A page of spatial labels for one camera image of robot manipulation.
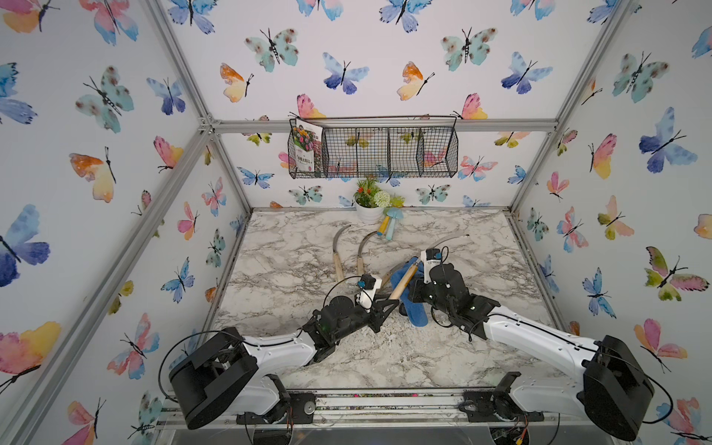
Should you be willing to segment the blue microfiber rag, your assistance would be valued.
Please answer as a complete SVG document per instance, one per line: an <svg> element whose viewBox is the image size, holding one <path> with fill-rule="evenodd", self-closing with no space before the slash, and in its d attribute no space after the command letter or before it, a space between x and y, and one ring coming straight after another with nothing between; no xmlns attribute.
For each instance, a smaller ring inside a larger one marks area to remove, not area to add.
<svg viewBox="0 0 712 445"><path fill-rule="evenodd" d="M406 289L402 292L402 295L400 295L399 312L401 315L406 316L413 326L425 327L428 325L428 316L426 315L424 305L420 301L413 301L413 297L416 296L417 288L420 285L419 279L423 277L423 265L419 259L413 257L403 265L400 265L398 269L394 270L389 283L396 289L402 281L402 278L404 278L408 270L414 264L416 265L415 274Z"/></svg>

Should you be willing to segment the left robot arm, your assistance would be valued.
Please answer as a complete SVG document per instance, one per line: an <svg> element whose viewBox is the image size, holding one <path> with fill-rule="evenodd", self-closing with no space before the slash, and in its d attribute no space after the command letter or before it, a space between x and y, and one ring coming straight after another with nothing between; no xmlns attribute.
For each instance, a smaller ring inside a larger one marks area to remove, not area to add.
<svg viewBox="0 0 712 445"><path fill-rule="evenodd" d="M215 331L168 374L187 428L203 428L230 408L267 423L280 420L289 410L280 373L324 361L345 337L365 327L378 333L400 304L380 299L367 310L338 296L289 335L245 337L234 327Z"/></svg>

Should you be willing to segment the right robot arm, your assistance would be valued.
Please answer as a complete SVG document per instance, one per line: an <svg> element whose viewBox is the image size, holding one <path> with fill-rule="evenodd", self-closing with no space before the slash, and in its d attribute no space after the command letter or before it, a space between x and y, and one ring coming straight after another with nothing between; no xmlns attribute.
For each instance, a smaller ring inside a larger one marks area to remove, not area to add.
<svg viewBox="0 0 712 445"><path fill-rule="evenodd" d="M530 320L470 292L450 263L415 279L409 299L444 313L471 339L502 343L563 373L561 378L530 383L516 380L508 397L520 411L583 417L621 441L635 441L646 424L659 386L622 340L575 336Z"/></svg>

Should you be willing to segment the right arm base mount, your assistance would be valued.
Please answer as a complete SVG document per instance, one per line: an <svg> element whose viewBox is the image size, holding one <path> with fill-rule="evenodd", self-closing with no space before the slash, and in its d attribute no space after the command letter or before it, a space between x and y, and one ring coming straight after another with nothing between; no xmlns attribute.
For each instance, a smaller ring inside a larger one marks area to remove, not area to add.
<svg viewBox="0 0 712 445"><path fill-rule="evenodd" d="M511 397L511 387L521 372L509 372L496 387L468 390L457 409L467 416L469 423L482 422L543 422L542 412L523 411Z"/></svg>

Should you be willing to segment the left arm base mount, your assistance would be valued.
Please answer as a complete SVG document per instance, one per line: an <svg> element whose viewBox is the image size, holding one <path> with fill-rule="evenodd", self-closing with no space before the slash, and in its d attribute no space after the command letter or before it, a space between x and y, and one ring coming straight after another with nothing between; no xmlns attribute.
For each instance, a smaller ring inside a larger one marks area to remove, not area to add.
<svg viewBox="0 0 712 445"><path fill-rule="evenodd" d="M268 374L239 393L235 399L235 420L237 424L247 426L309 425L313 422L316 406L315 393L287 391L277 375Z"/></svg>

